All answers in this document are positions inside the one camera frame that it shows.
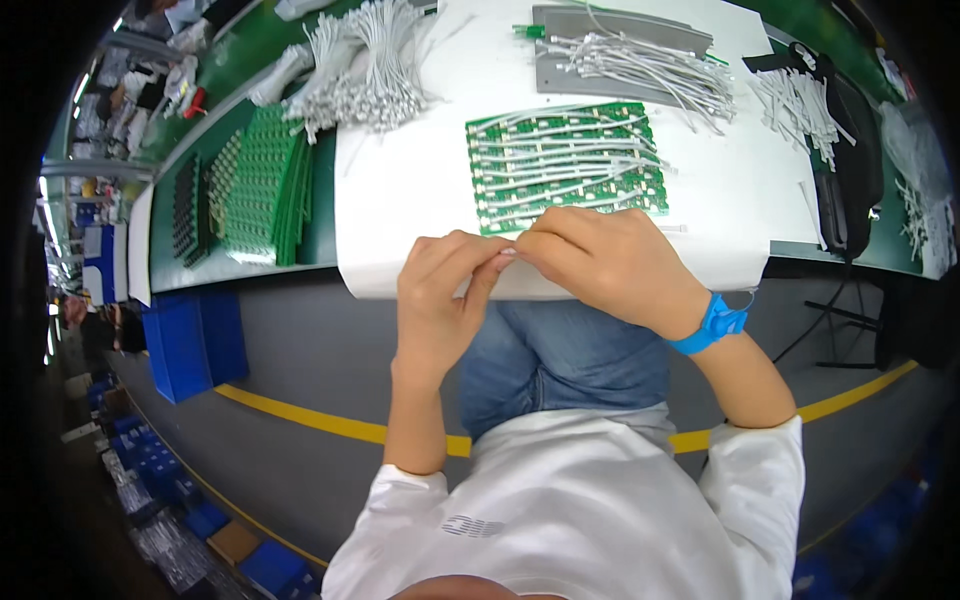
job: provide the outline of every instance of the jeans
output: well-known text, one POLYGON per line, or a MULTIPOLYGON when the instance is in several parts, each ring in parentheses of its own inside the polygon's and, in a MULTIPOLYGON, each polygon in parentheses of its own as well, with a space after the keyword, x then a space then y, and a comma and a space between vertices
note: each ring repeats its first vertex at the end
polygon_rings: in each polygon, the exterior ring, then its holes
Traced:
POLYGON ((669 381, 650 329, 577 300, 491 301, 461 361, 461 422, 476 442, 535 411, 639 410, 666 400, 669 381))

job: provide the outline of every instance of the blue anti-static wrist strap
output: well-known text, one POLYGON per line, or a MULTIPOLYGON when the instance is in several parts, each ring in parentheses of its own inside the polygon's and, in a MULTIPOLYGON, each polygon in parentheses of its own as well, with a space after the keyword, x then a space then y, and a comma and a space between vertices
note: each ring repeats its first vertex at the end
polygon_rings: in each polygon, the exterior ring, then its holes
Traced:
POLYGON ((743 331, 743 324, 747 322, 747 308, 730 310, 719 294, 713 294, 700 330, 688 338, 667 342, 681 354, 701 352, 723 336, 743 331))

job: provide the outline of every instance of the hair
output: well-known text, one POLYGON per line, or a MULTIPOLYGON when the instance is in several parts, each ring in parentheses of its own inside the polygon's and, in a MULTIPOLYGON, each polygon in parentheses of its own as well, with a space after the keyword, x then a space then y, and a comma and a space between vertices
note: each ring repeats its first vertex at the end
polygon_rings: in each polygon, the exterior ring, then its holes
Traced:
POLYGON ((145 19, 154 11, 154 0, 136 0, 133 5, 133 16, 145 19))
POLYGON ((66 318, 66 299, 68 296, 69 294, 65 292, 57 294, 57 308, 59 309, 57 311, 57 320, 60 321, 60 326, 64 329, 70 328, 70 322, 67 321, 66 318))
POLYGON ((97 116, 107 122, 113 116, 113 104, 110 102, 110 92, 103 91, 97 100, 97 116))

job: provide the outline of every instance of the yellow floor line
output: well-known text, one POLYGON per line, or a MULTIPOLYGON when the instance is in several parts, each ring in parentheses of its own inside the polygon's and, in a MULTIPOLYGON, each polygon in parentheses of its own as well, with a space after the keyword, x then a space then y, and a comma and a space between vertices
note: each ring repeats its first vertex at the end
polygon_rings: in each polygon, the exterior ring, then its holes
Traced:
POLYGON ((215 495, 215 496, 217 496, 218 498, 220 498, 220 501, 221 501, 221 502, 223 502, 224 504, 226 504, 227 506, 229 506, 231 510, 233 510, 236 514, 240 515, 242 518, 244 518, 246 521, 248 521, 251 525, 253 525, 253 526, 256 527, 257 529, 259 529, 259 530, 262 531, 263 533, 267 534, 268 536, 270 536, 270 537, 273 538, 274 540, 279 541, 280 543, 282 543, 282 544, 285 545, 286 547, 290 548, 291 550, 293 550, 293 551, 296 552, 297 554, 303 556, 303 557, 304 557, 305 559, 307 559, 308 561, 313 561, 314 563, 319 564, 319 565, 322 566, 323 568, 327 568, 327 567, 329 566, 329 563, 328 563, 327 561, 324 561, 323 559, 319 559, 319 558, 315 557, 314 555, 310 554, 309 552, 307 552, 306 550, 303 550, 303 549, 299 548, 298 546, 295 546, 294 544, 290 543, 289 541, 287 541, 287 540, 285 540, 284 538, 281 538, 280 536, 278 536, 277 534, 275 534, 273 531, 271 531, 270 529, 268 529, 265 525, 260 524, 260 522, 257 521, 257 520, 255 520, 252 516, 248 515, 247 513, 244 513, 243 511, 241 511, 240 508, 239 508, 236 504, 233 504, 232 502, 230 502, 230 501, 227 499, 227 497, 224 496, 223 494, 221 494, 220 492, 218 492, 216 488, 214 488, 214 487, 211 486, 210 484, 206 483, 206 480, 203 479, 197 471, 195 471, 194 469, 192 469, 189 465, 186 464, 185 461, 183 461, 183 459, 182 459, 181 456, 177 453, 177 451, 174 449, 174 447, 173 447, 172 445, 168 444, 167 441, 163 439, 163 436, 160 435, 160 430, 157 429, 156 427, 154 427, 154 425, 150 422, 150 420, 147 419, 146 413, 144 413, 143 410, 140 409, 140 406, 133 400, 132 395, 129 395, 129 398, 131 399, 131 402, 133 402, 133 406, 136 407, 136 412, 140 413, 140 418, 143 419, 143 422, 145 422, 145 423, 147 423, 148 425, 150 425, 150 428, 154 430, 154 433, 156 433, 156 436, 157 436, 158 438, 160 438, 160 441, 163 442, 163 445, 167 446, 167 447, 170 449, 170 451, 174 453, 174 456, 177 457, 177 460, 180 461, 180 464, 183 465, 183 468, 186 469, 186 471, 187 471, 188 473, 190 473, 190 476, 193 477, 196 481, 199 481, 201 484, 203 484, 205 488, 207 488, 208 490, 210 490, 210 493, 212 493, 213 495, 215 495))
MULTIPOLYGON (((822 419, 827 415, 832 415, 837 411, 853 406, 866 397, 876 394, 894 381, 913 371, 916 367, 916 362, 912 360, 908 361, 896 369, 881 375, 877 379, 855 387, 843 394, 808 404, 799 409, 797 413, 803 418, 804 422, 822 419)), ((241 390, 229 384, 218 386, 215 390, 222 396, 226 396, 231 400, 250 406, 258 411, 273 415, 274 417, 280 417, 281 419, 291 420, 301 425, 306 425, 307 427, 320 429, 327 433, 373 444, 383 444, 387 438, 386 425, 347 419, 345 417, 335 417, 247 392, 246 390, 241 390)), ((678 433, 670 438, 670 442, 678 454, 706 450, 709 442, 709 432, 709 429, 701 429, 700 431, 678 433)), ((470 438, 466 436, 446 436, 446 453, 449 456, 468 457, 470 455, 470 438)))
MULTIPOLYGON (((916 362, 909 361, 907 363, 904 363, 900 367, 894 369, 893 371, 890 371, 878 377, 877 379, 867 382, 859 387, 853 388, 848 392, 844 392, 843 394, 838 394, 837 396, 827 398, 826 400, 821 400, 819 402, 809 404, 804 408, 800 409, 798 413, 800 413, 801 417, 804 419, 804 422, 810 422, 812 420, 821 419, 823 417, 826 417, 827 415, 830 415, 839 410, 843 410, 844 408, 852 406, 855 403, 859 402, 860 400, 868 396, 876 394, 883 388, 889 386, 894 381, 897 381, 907 373, 913 371, 916 367, 917 367, 916 362)), ((334 417, 332 415, 326 415, 324 413, 319 413, 317 411, 311 411, 305 408, 300 408, 299 406, 293 406, 291 404, 277 402, 276 400, 273 400, 264 396, 258 396, 256 394, 252 394, 250 392, 240 390, 239 388, 235 388, 230 385, 219 386, 218 388, 216 388, 216 390, 223 396, 229 397, 233 400, 246 404, 251 408, 255 408, 257 410, 270 413, 282 419, 293 420, 295 422, 299 422, 309 427, 322 429, 323 431, 327 431, 329 433, 352 437, 357 440, 364 440, 366 442, 372 442, 375 444, 383 444, 383 441, 386 439, 387 428, 384 425, 377 425, 374 423, 367 423, 360 420, 345 419, 343 417, 334 417)), ((150 423, 150 420, 147 418, 146 414, 144 414, 144 412, 140 409, 139 405, 137 405, 136 402, 134 402, 133 405, 136 407, 137 412, 140 413, 140 417, 143 419, 143 421, 146 422, 148 425, 150 425, 150 428, 153 429, 154 432, 156 432, 156 435, 160 438, 161 441, 163 441, 163 444, 166 445, 168 448, 170 448, 170 451, 174 453, 174 456, 177 457, 177 460, 180 461, 180 463, 183 465, 183 468, 186 469, 187 472, 189 472, 190 475, 195 480, 199 481, 205 488, 207 488, 208 490, 210 490, 211 493, 217 496, 221 502, 229 506, 231 510, 233 510, 236 514, 240 515, 251 525, 259 529, 260 531, 264 532, 274 540, 277 540, 278 542, 287 546, 294 552, 300 554, 305 559, 309 561, 313 561, 314 563, 319 564, 324 568, 327 568, 329 566, 329 563, 327 561, 324 561, 318 557, 315 557, 314 555, 310 554, 306 550, 303 550, 298 546, 294 545, 293 543, 285 540, 284 538, 275 534, 266 526, 262 525, 259 521, 255 520, 252 516, 248 515, 247 513, 244 513, 242 510, 240 510, 240 508, 237 505, 230 502, 226 496, 224 496, 219 491, 217 491, 213 486, 208 484, 206 480, 203 479, 202 476, 196 470, 192 469, 189 465, 187 465, 183 461, 182 457, 177 453, 177 451, 170 444, 168 444, 166 440, 163 439, 163 436, 160 435, 159 430, 156 429, 156 427, 154 427, 152 423, 150 423)), ((708 447, 708 440, 709 440, 708 429, 679 433, 673 436, 672 438, 670 438, 670 441, 673 443, 674 448, 678 454, 683 452, 693 452, 695 450, 705 450, 708 447)), ((467 457, 469 456, 469 451, 470 451, 469 438, 465 436, 449 436, 449 435, 446 436, 446 452, 450 456, 467 457)), ((812 544, 809 544, 807 547, 802 549, 801 552, 806 550, 810 545, 812 544)))

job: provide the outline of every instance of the gray foam tray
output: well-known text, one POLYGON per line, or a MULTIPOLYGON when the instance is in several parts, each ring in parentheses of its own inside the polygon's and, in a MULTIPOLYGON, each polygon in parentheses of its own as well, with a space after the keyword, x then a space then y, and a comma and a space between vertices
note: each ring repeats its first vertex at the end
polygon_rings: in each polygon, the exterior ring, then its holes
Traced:
MULTIPOLYGON (((689 50, 702 58, 713 43, 713 36, 699 32, 689 25, 649 14, 624 11, 593 10, 597 22, 612 32, 652 41, 662 46, 689 50)), ((546 36, 579 37, 597 31, 587 11, 580 7, 533 7, 533 22, 543 25, 546 36)), ((565 71, 568 60, 563 57, 542 56, 536 59, 537 91, 541 94, 590 94, 634 98, 678 107, 680 104, 668 92, 624 84, 604 78, 583 79, 575 71, 565 71)))

